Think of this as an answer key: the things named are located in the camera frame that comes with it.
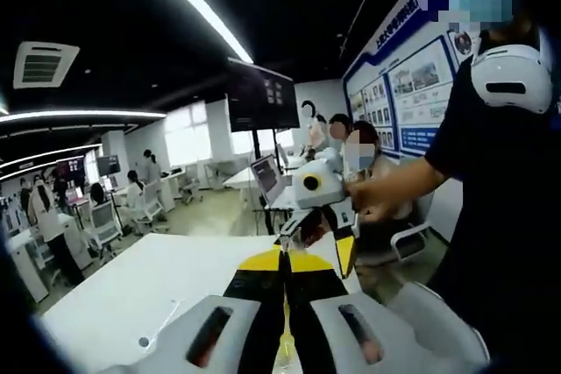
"white table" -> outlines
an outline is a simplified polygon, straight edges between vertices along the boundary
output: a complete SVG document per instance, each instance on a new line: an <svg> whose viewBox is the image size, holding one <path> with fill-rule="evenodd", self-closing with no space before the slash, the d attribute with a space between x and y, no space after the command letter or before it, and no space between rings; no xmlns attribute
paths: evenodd
<svg viewBox="0 0 561 374"><path fill-rule="evenodd" d="M67 356L85 372L134 363L166 324L209 294L222 295L246 258L270 250L275 237L206 237L151 234L110 261L42 317ZM331 234L308 249L337 274ZM343 281L360 291L355 272Z"/></svg>

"office chair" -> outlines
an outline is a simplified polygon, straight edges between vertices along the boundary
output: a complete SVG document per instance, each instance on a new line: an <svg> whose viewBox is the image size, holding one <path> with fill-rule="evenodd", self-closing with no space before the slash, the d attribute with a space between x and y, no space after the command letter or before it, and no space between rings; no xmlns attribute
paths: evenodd
<svg viewBox="0 0 561 374"><path fill-rule="evenodd" d="M201 183L197 176L197 166L186 167L185 174L178 176L177 182L183 204L188 205L193 199L202 201L202 194L199 191Z"/></svg>
<svg viewBox="0 0 561 374"><path fill-rule="evenodd" d="M85 229L89 236L89 244L99 253L101 264L109 262L117 256L111 242L123 235L113 215L113 203L105 203L91 208L91 227Z"/></svg>
<svg viewBox="0 0 561 374"><path fill-rule="evenodd" d="M164 208L158 201L158 181L146 184L142 194L142 209L135 212L134 221L137 224L153 227L156 232L168 232L169 227L164 223L154 224L157 215L163 214Z"/></svg>

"black shirt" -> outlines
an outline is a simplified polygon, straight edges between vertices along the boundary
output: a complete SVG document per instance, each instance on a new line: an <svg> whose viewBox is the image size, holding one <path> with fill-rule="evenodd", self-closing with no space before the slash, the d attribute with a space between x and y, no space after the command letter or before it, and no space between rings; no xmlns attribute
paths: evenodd
<svg viewBox="0 0 561 374"><path fill-rule="evenodd" d="M492 353L527 356L543 337L529 332L538 335L536 326L543 328L558 302L559 146L550 116L486 106L472 85L471 59L462 63L425 156L464 190L430 287L480 331Z"/></svg>

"air vent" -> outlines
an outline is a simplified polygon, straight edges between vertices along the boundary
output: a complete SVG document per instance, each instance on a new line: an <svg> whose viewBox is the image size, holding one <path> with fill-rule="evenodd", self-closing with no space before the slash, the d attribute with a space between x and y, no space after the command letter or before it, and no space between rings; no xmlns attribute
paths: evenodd
<svg viewBox="0 0 561 374"><path fill-rule="evenodd" d="M80 47L26 41L19 45L14 88L58 88Z"/></svg>

